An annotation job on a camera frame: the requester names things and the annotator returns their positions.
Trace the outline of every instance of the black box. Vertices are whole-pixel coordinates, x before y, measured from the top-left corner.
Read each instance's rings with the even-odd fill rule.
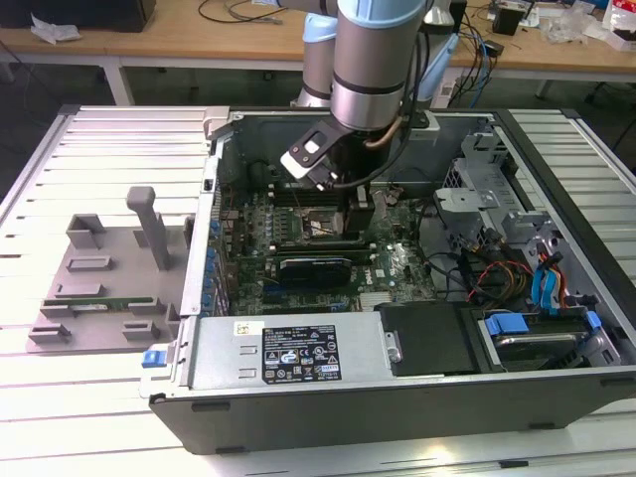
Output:
[[[141,32],[154,10],[155,0],[0,0],[0,26],[29,27],[33,13],[56,25]]]
[[[526,9],[521,5],[510,4],[505,7],[499,7],[493,21],[493,33],[500,35],[510,35],[511,37],[517,32],[517,27],[522,18],[526,15]]]

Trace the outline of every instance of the circuit board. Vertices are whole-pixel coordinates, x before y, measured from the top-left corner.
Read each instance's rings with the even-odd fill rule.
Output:
[[[383,191],[373,197],[376,213],[359,249],[343,254],[333,242],[334,207],[275,207],[267,195],[254,194],[222,214],[229,269],[238,276],[230,287],[230,314],[370,311],[380,302],[433,300],[432,279],[412,241],[416,213],[408,202],[387,205]],[[353,257],[348,283],[331,289],[281,286],[280,263],[306,256],[308,244],[321,243],[334,244],[321,256]],[[294,251],[281,256],[286,247]]]

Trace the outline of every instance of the side panel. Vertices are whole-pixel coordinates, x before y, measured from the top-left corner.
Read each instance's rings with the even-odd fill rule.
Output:
[[[150,407],[188,451],[214,454],[559,428],[634,393],[636,383],[624,373],[611,382],[595,376],[276,397],[154,397]]]

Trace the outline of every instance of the sticker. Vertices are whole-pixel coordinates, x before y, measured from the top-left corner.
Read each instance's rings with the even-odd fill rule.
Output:
[[[259,333],[262,380],[268,385],[342,380],[334,325],[261,328]]]
[[[235,321],[235,336],[260,335],[264,321]]]

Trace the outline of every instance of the motherboard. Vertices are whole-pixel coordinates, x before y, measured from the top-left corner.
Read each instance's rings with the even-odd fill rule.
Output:
[[[230,315],[371,311],[380,303],[435,299],[416,254],[412,201],[373,190],[371,226],[351,240],[336,232],[333,198],[313,194],[273,188],[241,198],[224,194]]]

